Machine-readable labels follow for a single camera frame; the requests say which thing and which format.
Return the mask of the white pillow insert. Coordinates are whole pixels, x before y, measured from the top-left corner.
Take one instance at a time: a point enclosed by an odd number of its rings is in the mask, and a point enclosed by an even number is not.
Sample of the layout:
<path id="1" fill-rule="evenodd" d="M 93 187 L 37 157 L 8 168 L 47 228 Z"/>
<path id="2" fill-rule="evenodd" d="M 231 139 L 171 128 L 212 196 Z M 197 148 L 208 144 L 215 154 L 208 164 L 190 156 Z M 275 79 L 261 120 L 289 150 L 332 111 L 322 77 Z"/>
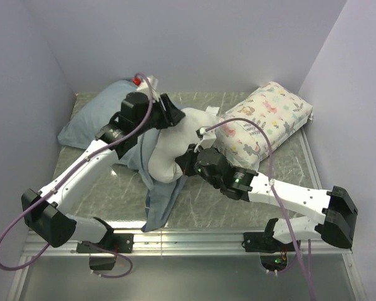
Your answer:
<path id="1" fill-rule="evenodd" d="M 183 108 L 185 117 L 175 127 L 162 129 L 154 151 L 149 159 L 149 174 L 156 181 L 171 183 L 183 176 L 175 159 L 183 155 L 190 144 L 199 142 L 196 130 L 209 128 L 220 122 L 217 107 L 207 107 L 205 111 L 195 108 Z"/>

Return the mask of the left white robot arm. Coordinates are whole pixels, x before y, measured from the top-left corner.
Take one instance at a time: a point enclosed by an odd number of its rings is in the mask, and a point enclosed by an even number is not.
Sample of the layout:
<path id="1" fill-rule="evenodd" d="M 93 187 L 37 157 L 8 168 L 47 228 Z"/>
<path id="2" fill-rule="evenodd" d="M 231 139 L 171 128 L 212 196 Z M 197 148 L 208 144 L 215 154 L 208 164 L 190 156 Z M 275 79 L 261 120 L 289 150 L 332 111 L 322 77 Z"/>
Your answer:
<path id="1" fill-rule="evenodd" d="M 141 92 L 129 93 L 109 122 L 90 142 L 87 150 L 53 182 L 40 191 L 27 189 L 21 196 L 25 224 L 53 248 L 71 238 L 91 241 L 99 252 L 113 246 L 112 227 L 98 219 L 72 217 L 73 203 L 105 169 L 117 163 L 138 137 L 151 129 L 174 128 L 185 117 L 167 94 L 149 100 Z"/>

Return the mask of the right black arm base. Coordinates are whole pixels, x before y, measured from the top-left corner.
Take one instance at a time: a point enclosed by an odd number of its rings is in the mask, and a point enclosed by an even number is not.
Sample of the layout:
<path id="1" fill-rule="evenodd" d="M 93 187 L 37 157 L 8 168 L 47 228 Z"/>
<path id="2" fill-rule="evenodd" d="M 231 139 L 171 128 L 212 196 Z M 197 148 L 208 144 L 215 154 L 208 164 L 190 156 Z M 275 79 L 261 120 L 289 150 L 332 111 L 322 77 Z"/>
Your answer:
<path id="1" fill-rule="evenodd" d="M 295 262 L 288 259 L 288 252 L 295 251 L 293 242 L 282 243 L 275 238 L 274 226 L 278 218 L 270 219 L 263 232 L 244 232 L 241 246 L 246 253 L 259 253 L 261 266 L 266 273 L 278 275 Z"/>

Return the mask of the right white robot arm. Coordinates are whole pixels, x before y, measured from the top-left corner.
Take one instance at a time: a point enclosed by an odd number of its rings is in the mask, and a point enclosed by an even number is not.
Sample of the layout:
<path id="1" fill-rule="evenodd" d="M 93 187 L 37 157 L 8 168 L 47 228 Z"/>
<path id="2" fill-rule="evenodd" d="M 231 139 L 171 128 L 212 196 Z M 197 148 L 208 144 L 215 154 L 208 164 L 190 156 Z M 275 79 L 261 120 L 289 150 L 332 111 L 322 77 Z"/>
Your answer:
<path id="1" fill-rule="evenodd" d="M 322 239 L 341 249 L 351 249 L 358 209 L 346 189 L 310 189 L 231 165 L 215 148 L 187 152 L 175 161 L 185 176 L 198 175 L 229 199 L 264 203 L 299 213 L 289 221 L 273 218 L 265 230 L 250 239 L 257 252 L 274 253 L 294 240 Z"/>

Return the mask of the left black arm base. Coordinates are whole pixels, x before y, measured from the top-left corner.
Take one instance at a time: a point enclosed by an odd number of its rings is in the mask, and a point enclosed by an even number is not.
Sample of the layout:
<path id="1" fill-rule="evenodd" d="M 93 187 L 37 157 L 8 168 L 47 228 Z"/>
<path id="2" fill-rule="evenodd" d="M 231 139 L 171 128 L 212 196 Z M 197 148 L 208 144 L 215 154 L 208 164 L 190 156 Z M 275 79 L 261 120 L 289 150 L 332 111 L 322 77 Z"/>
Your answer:
<path id="1" fill-rule="evenodd" d="M 117 262 L 118 254 L 129 254 L 133 250 L 134 234 L 113 233 L 109 238 L 99 243 L 83 241 L 77 243 L 76 253 L 89 255 L 89 267 L 95 272 L 107 272 L 113 270 Z"/>

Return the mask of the blue pillowcase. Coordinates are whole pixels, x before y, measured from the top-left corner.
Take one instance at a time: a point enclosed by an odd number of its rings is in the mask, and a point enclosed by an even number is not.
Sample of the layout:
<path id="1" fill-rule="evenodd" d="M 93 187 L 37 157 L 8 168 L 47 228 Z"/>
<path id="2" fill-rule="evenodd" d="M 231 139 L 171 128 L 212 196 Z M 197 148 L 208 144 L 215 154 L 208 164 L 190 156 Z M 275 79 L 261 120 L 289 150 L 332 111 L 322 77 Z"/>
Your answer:
<path id="1" fill-rule="evenodd" d="M 58 134 L 61 145 L 86 149 L 97 137 L 101 137 L 107 130 L 114 130 L 118 137 L 111 138 L 110 144 L 130 131 L 122 132 L 118 128 L 114 115 L 122 110 L 122 100 L 128 93 L 136 91 L 137 86 L 130 80 L 120 80 L 106 87 L 93 100 L 86 104 L 71 118 Z M 181 177 L 171 183 L 164 184 L 155 180 L 149 174 L 149 159 L 152 155 L 159 137 L 157 129 L 150 129 L 144 134 L 129 138 L 122 142 L 122 146 L 136 144 L 121 157 L 119 163 L 129 169 L 138 171 L 148 192 L 145 200 L 145 213 L 147 221 L 142 227 L 143 232 L 157 230 L 163 227 L 174 207 L 175 201 L 181 192 L 186 178 Z"/>

